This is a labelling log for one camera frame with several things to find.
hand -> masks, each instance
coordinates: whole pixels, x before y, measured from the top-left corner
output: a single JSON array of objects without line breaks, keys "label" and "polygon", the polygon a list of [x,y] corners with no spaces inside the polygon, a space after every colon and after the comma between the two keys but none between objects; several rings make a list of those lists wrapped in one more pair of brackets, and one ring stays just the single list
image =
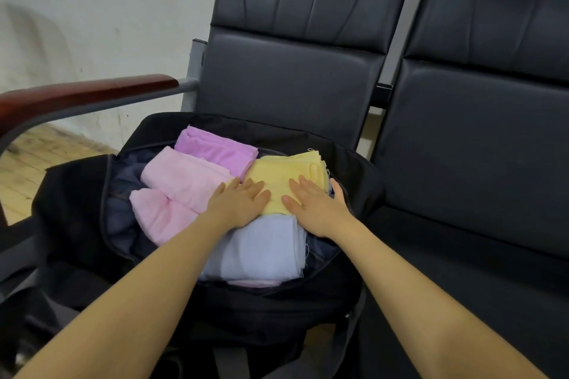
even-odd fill
[{"label": "hand", "polygon": [[223,220],[228,231],[244,227],[261,214],[271,199],[268,190],[259,195],[264,185],[265,182],[253,183],[250,178],[241,184],[239,177],[234,178],[227,187],[221,183],[208,201],[205,212]]},{"label": "hand", "polygon": [[346,207],[342,188],[333,178],[330,179],[330,183],[334,189],[334,198],[314,182],[306,180],[303,175],[300,176],[298,183],[293,179],[288,182],[290,189],[301,203],[297,203],[288,195],[282,196],[282,202],[287,210],[296,216],[302,227],[315,236],[336,241],[336,236],[346,224],[355,220]]}]

chair backrest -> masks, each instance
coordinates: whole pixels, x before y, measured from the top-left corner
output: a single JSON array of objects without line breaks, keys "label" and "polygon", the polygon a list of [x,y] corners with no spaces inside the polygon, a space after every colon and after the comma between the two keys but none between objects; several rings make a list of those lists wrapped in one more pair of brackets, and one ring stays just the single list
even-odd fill
[{"label": "chair backrest", "polygon": [[216,0],[196,111],[354,149],[403,0]]},{"label": "chair backrest", "polygon": [[372,160],[388,204],[569,258],[569,0],[422,0]]}]

yellow towel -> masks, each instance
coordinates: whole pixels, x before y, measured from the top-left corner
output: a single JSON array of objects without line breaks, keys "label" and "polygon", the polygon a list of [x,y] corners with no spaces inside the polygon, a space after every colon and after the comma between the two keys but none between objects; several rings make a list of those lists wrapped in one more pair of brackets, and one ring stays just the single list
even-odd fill
[{"label": "yellow towel", "polygon": [[271,191],[271,201],[263,210],[262,214],[290,214],[281,201],[282,195],[288,195],[298,201],[298,198],[290,190],[288,180],[298,180],[304,175],[312,180],[317,186],[328,191],[328,174],[326,162],[320,157],[320,153],[313,150],[294,156],[263,156],[255,160],[247,172],[245,178],[251,178],[254,182],[264,181],[265,189]]}]

black duffel bag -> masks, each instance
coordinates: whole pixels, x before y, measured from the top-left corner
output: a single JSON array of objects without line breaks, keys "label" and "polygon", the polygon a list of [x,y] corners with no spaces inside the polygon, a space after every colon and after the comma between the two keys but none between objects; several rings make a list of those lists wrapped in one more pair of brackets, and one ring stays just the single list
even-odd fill
[{"label": "black duffel bag", "polygon": [[[106,230],[105,211],[114,169],[133,154],[151,157],[165,146],[173,146],[188,125],[253,145],[261,154],[318,150],[358,219],[365,219],[383,201],[375,167],[329,139],[216,115],[149,116],[117,156],[75,160],[47,171],[32,207],[41,246],[36,287],[49,300],[44,305],[61,311],[45,315],[35,306],[35,312],[27,316],[28,327],[42,328],[48,335],[56,333],[73,317],[70,311],[82,311],[143,259],[144,254],[125,254],[117,249]],[[331,257],[308,258],[307,263],[311,268],[305,269],[302,278],[276,288],[198,282],[168,349],[214,348],[222,379],[226,375],[237,377],[239,369],[247,370],[245,355],[251,377],[333,377],[365,292],[357,270],[339,248]],[[304,356],[298,359],[306,331],[322,323],[336,324],[331,351],[321,357],[319,365],[307,362]]]}]

forearm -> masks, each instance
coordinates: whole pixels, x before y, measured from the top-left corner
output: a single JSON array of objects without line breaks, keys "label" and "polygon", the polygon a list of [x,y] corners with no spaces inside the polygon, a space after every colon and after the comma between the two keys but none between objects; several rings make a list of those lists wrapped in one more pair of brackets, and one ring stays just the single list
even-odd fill
[{"label": "forearm", "polygon": [[336,242],[358,268],[423,379],[545,377],[361,223],[340,229]]},{"label": "forearm", "polygon": [[148,256],[62,330],[17,379],[147,378],[197,277],[229,229],[205,213]]}]

